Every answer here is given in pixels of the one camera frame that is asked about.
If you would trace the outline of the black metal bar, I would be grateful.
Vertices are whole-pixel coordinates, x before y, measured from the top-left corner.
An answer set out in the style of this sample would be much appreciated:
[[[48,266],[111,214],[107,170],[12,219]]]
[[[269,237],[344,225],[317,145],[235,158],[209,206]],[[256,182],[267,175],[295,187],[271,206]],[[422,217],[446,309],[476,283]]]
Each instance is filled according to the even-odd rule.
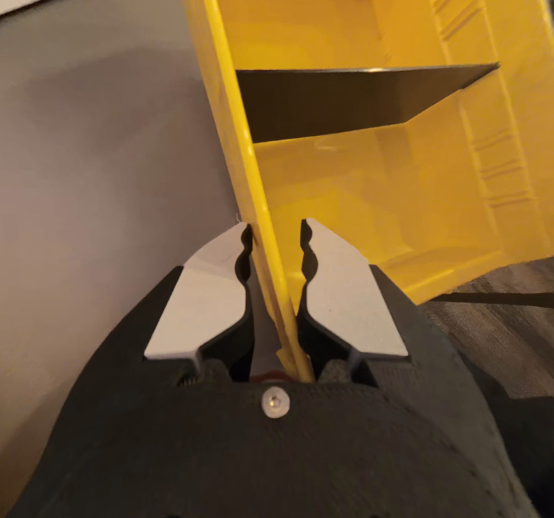
[[[553,293],[445,293],[430,302],[530,306],[553,309]]]

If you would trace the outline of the yellow plastic bin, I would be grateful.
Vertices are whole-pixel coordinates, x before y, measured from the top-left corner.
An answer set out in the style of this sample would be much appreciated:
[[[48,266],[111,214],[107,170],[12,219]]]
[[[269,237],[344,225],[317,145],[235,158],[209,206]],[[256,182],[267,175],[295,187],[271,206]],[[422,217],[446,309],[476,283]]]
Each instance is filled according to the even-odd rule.
[[[312,378],[295,314],[314,218],[419,304],[553,256],[551,0],[184,0],[190,36],[287,371]],[[236,70],[499,63],[411,120],[254,143]]]

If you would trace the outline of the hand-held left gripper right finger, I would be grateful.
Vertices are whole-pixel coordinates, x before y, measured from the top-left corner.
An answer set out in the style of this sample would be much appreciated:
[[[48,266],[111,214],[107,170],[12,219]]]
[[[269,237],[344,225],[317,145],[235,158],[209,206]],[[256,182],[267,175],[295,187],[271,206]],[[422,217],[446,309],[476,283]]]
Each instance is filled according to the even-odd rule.
[[[297,333],[316,379],[338,360],[352,382],[377,383],[369,360],[402,360],[409,352],[368,259],[314,218],[302,220],[300,246]]]

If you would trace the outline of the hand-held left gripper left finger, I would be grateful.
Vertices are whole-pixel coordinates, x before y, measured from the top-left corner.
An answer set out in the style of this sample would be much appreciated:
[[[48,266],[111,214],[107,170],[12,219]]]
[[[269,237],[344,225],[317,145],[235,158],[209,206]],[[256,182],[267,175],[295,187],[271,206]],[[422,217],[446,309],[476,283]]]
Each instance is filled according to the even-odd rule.
[[[185,263],[144,351],[149,361],[187,360],[197,375],[222,362],[234,382],[248,382],[255,346],[248,287],[252,226],[238,223]]]

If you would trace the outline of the black bin divider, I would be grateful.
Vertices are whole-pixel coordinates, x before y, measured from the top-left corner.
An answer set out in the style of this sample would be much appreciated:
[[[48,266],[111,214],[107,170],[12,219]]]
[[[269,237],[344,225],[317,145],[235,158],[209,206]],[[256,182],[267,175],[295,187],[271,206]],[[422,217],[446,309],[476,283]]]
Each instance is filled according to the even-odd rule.
[[[365,69],[236,70],[254,143],[403,124],[499,63]]]

